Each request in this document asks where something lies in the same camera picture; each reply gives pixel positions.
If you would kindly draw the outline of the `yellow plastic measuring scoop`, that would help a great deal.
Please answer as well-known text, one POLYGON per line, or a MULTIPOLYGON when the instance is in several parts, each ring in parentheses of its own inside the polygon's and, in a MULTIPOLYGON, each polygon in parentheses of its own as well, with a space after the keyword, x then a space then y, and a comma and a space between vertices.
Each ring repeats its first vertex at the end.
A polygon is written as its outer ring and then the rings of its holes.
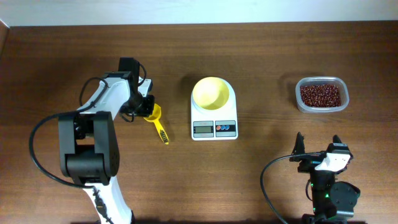
POLYGON ((168 137, 164 127, 160 123, 161 114, 162 114, 161 107, 155 103, 152 114, 149 117, 144 118, 144 119, 147 122, 154 124, 160 139, 162 140, 162 142, 164 144, 168 145, 170 140, 169 140, 169 137, 168 137))

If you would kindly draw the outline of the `red beans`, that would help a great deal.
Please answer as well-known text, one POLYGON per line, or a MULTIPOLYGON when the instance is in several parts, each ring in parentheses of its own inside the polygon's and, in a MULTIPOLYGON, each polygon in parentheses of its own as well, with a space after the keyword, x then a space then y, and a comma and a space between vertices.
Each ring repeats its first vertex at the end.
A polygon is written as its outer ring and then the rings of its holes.
POLYGON ((309 107, 331 108, 341 106, 341 96, 336 85, 309 85, 299 88, 303 103, 309 107))

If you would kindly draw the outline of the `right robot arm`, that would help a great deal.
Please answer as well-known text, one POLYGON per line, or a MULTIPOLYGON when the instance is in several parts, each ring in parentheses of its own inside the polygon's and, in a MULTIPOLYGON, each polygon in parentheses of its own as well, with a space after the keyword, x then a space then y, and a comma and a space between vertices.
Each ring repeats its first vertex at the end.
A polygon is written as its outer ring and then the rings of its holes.
POLYGON ((336 176, 347 169, 353 155, 347 144, 333 136, 325 151, 316 154, 305 152, 304 137, 297 134, 290 162, 298 162, 299 173, 310 175, 306 195, 312 201, 313 214, 304 214, 302 223, 347 223, 354 216, 361 191, 336 176))

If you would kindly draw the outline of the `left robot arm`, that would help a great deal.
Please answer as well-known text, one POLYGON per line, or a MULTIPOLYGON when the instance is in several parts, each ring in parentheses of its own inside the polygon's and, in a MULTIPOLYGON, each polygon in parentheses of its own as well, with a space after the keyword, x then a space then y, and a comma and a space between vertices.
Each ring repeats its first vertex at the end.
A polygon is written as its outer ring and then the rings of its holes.
POLYGON ((120 165, 114 119, 133 122, 154 110, 152 82, 140 76, 144 66, 122 57, 115 72, 99 78, 99 87, 76 112, 58 120, 60 167, 65 177, 82 187, 100 223, 134 223, 116 177, 120 165))

